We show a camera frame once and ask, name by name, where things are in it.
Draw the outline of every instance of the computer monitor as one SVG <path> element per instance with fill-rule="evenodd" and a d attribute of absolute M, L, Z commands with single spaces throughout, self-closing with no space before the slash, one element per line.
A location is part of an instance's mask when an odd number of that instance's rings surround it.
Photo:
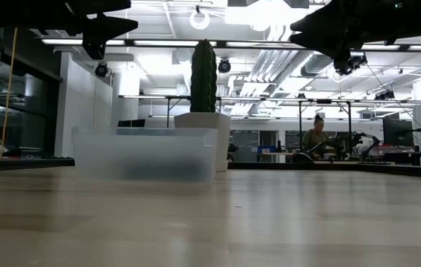
<path fill-rule="evenodd" d="M 383 119 L 383 143 L 386 145 L 414 146 L 413 125 L 399 119 Z"/>
<path fill-rule="evenodd" d="M 128 121 L 119 121 L 118 127 L 140 127 L 143 128 L 146 123 L 145 119 L 135 119 L 135 120 L 128 120 Z"/>

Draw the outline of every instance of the white pot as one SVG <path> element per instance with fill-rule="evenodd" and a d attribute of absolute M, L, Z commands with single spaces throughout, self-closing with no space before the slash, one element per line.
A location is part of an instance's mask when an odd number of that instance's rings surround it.
<path fill-rule="evenodd" d="M 174 118 L 176 128 L 211 128 L 218 130 L 215 170 L 224 172 L 228 166 L 226 155 L 230 136 L 229 116 L 222 113 L 185 113 Z"/>

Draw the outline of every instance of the translucent plastic bin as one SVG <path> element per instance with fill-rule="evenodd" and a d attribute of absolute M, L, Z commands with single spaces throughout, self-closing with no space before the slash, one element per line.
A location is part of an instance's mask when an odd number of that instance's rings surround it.
<path fill-rule="evenodd" d="M 212 182 L 216 129 L 73 129 L 75 166 L 105 179 Z"/>

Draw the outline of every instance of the cactus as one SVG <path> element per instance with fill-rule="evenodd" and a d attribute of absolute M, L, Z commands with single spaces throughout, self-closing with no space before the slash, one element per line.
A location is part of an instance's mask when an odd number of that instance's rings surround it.
<path fill-rule="evenodd" d="M 212 45 L 199 41 L 192 55 L 190 112 L 215 112 L 217 62 Z"/>

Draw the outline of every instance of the woman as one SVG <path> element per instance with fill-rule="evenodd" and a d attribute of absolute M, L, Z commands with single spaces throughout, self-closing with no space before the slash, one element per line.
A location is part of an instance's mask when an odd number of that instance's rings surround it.
<path fill-rule="evenodd" d="M 316 115 L 316 118 L 314 118 L 314 128 L 309 130 L 302 139 L 302 147 L 303 151 L 308 151 L 311 148 L 314 148 L 317 146 L 320 142 L 328 143 L 329 142 L 329 136 L 327 133 L 323 131 L 324 129 L 324 120 L 319 116 Z M 312 152 L 311 156 L 314 159 L 320 159 L 323 157 L 325 152 L 326 145 L 321 145 L 320 148 L 315 149 Z"/>

